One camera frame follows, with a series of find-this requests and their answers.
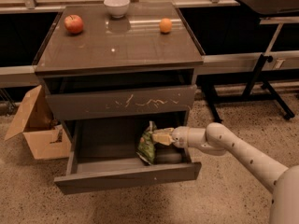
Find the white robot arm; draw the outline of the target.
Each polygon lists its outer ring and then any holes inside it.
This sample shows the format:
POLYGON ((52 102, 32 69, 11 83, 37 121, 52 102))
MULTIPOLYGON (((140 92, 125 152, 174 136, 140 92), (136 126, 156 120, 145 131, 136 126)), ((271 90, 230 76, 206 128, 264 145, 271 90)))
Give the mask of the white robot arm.
POLYGON ((194 147, 206 154, 230 152, 272 194, 269 224, 299 224, 299 166, 287 167, 212 122, 205 128, 180 126, 156 130, 151 138, 163 145, 194 147))

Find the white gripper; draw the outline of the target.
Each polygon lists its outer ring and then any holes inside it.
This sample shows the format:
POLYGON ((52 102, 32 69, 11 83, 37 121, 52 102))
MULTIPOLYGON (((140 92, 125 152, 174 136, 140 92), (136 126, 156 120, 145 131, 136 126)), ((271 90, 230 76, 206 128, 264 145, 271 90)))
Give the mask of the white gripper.
POLYGON ((180 126, 174 128, 163 128, 155 130, 151 136, 155 143, 165 146, 173 144, 175 147, 185 148, 188 146, 188 127, 180 126))

